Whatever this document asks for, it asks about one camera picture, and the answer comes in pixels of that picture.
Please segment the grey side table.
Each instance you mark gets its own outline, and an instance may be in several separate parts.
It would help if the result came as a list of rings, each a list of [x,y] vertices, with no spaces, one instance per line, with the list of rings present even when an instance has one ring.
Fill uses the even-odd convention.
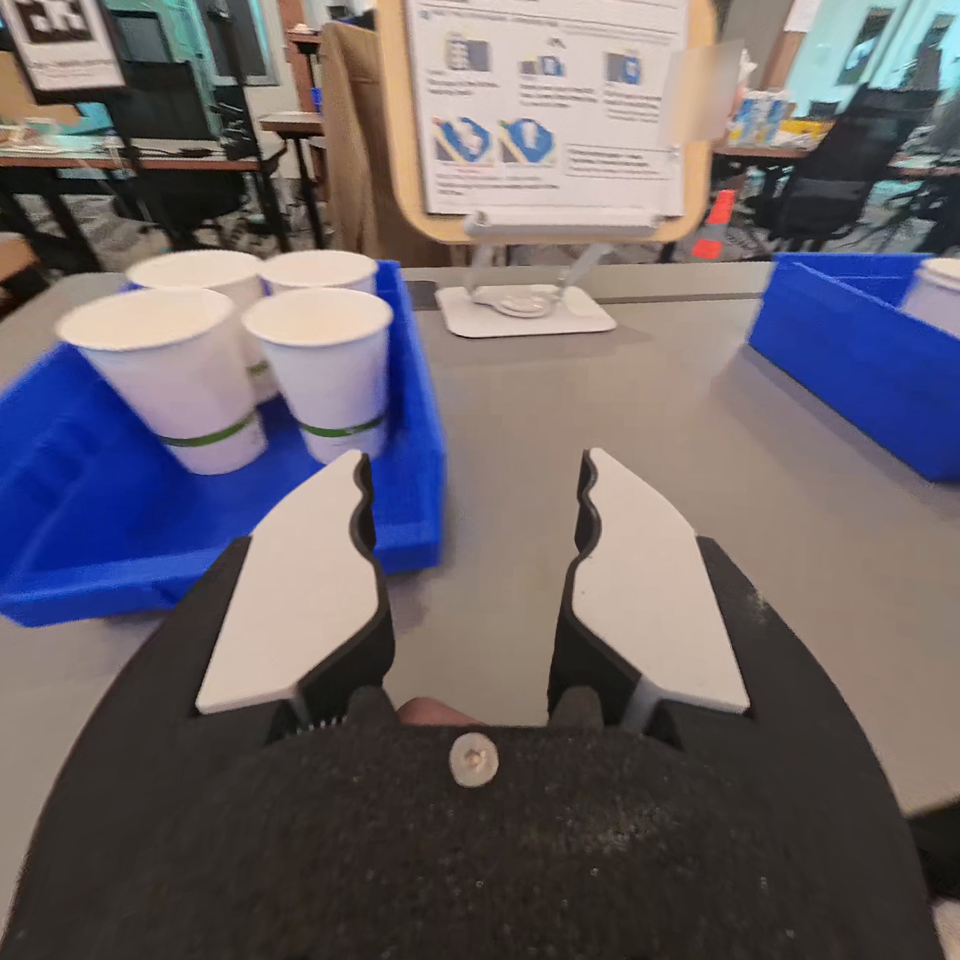
[[[40,261],[27,240],[14,232],[1,232],[1,289],[19,303],[46,290]]]

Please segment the large black office chair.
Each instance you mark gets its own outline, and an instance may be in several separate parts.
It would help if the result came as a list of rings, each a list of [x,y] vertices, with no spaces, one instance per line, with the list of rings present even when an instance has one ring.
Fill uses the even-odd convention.
[[[782,191],[757,210],[771,242],[791,252],[821,250],[849,235],[874,185],[929,116],[938,88],[881,89],[861,85],[821,143],[801,159]]]

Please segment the dark wooden desk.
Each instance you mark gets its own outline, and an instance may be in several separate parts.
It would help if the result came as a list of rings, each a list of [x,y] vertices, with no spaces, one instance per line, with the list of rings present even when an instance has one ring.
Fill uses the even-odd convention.
[[[159,181],[158,177],[178,176],[196,186],[196,194],[208,195],[212,190],[212,177],[248,174],[255,184],[269,234],[282,253],[290,253],[287,223],[272,180],[285,152],[282,149],[266,157],[229,158],[222,150],[213,150],[205,156],[189,156],[182,151],[143,151],[136,143],[114,151],[102,148],[93,153],[3,149],[2,226],[22,234],[48,265],[64,268],[68,274],[102,272],[104,266],[90,246],[89,238],[64,203],[63,197],[72,187],[58,176],[59,171],[85,169],[106,174],[106,179],[94,179],[88,186],[76,187],[75,191],[82,195],[103,186],[107,190],[119,190],[121,199],[138,196],[147,210],[145,223],[160,229],[175,251],[195,249],[196,244],[186,241],[185,230],[177,225],[165,203],[164,197],[173,194],[171,185]],[[62,237],[38,231],[19,203],[19,195],[42,198]]]

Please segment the black white marker sign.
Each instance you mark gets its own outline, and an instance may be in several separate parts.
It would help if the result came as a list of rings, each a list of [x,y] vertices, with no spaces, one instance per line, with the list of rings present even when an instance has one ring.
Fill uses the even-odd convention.
[[[1,18],[38,97],[74,102],[128,87],[103,2],[3,1]]]

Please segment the blue plastic bin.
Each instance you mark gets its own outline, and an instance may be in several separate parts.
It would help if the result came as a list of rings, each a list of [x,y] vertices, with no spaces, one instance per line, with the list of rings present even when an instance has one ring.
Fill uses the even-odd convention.
[[[402,268],[382,260],[393,310],[390,438],[372,463],[374,556],[385,574],[437,567],[447,450]],[[173,608],[226,547],[321,468],[278,398],[268,448],[222,476],[189,473],[70,345],[2,394],[2,614],[26,627]]]
[[[916,474],[959,479],[959,345],[901,310],[921,253],[776,254],[747,342]]]

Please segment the cluster of white cups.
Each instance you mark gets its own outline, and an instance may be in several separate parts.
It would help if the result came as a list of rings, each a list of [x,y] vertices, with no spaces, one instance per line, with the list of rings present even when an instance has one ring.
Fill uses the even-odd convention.
[[[958,339],[959,258],[923,260],[915,270],[898,309]]]

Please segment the orange traffic cone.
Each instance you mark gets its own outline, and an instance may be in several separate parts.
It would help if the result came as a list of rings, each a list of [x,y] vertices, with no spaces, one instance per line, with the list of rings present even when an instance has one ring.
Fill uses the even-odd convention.
[[[726,188],[717,194],[691,247],[691,258],[714,261],[721,257],[736,201],[735,189]]]

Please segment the printed instruction sheet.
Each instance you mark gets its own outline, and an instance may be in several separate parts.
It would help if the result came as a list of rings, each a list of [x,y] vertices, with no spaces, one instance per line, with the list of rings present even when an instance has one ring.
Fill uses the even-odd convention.
[[[405,2],[426,210],[684,212],[659,141],[689,2]]]

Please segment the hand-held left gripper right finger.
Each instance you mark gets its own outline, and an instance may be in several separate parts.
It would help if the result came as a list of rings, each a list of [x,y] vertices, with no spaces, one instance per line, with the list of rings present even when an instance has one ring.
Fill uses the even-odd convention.
[[[751,701],[693,526],[600,447],[582,451],[576,555],[563,581],[547,704],[590,689],[601,722],[649,729],[661,704],[748,714]]]

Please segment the beige hanging coat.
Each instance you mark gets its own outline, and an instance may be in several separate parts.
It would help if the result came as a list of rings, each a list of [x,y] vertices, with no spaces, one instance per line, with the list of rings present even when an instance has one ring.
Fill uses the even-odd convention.
[[[331,21],[318,55],[328,218],[340,249],[406,268],[450,267],[450,248],[414,229],[394,195],[376,32]]]

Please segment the wooden office desk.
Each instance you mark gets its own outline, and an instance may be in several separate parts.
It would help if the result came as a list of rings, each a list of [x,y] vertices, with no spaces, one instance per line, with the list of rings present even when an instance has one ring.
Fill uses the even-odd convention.
[[[770,232],[781,216],[788,179],[816,150],[816,147],[716,147],[711,165],[712,194],[718,195],[725,189],[738,194],[742,189],[740,182],[749,178],[751,170],[758,170],[764,176],[763,185],[747,207],[752,224]]]

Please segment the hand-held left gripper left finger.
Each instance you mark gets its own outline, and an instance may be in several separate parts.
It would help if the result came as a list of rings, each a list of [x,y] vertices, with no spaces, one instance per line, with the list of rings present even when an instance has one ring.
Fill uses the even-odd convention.
[[[371,462],[342,453],[254,527],[196,697],[200,714],[284,702],[302,729],[380,687],[395,640],[374,557]]]

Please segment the small wooden side desk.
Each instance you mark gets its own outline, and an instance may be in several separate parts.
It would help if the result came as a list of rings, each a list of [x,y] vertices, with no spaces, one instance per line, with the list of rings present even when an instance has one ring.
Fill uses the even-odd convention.
[[[315,247],[326,250],[329,246],[325,222],[318,204],[318,193],[307,163],[306,147],[323,133],[323,121],[316,112],[282,111],[260,118],[263,131],[280,137],[287,146],[292,146],[296,159],[301,197]]]

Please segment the white paper cup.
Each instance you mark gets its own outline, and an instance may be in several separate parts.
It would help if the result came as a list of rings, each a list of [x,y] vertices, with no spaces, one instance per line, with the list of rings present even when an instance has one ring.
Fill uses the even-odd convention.
[[[393,319],[379,296],[340,288],[271,294],[243,314],[317,462],[385,449]]]
[[[135,289],[74,308],[55,332],[188,472],[232,474],[266,452],[226,295]]]
[[[260,258],[237,250],[204,248],[158,255],[126,270],[136,289],[209,290],[232,302],[229,321],[241,346],[247,376],[258,405],[280,394],[280,387],[257,338],[246,330],[243,315],[265,296]]]
[[[262,260],[261,284],[269,296],[320,289],[378,294],[378,261],[339,249],[306,249]]]

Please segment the instruction sheet on tablet stand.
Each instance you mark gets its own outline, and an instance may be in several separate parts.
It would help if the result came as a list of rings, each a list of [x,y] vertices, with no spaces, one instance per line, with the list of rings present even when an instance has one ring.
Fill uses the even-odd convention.
[[[426,209],[421,139],[412,82],[405,2],[378,2],[377,36],[393,194],[408,223],[428,239],[471,253],[464,278],[439,289],[447,329],[464,339],[611,331],[616,322],[582,288],[598,262],[622,243],[668,243],[697,228],[710,189],[712,140],[698,116],[723,89],[714,57],[713,2],[688,2],[685,50],[670,61],[657,126],[665,148],[683,159],[683,212],[638,209],[549,210],[489,206],[470,214]]]

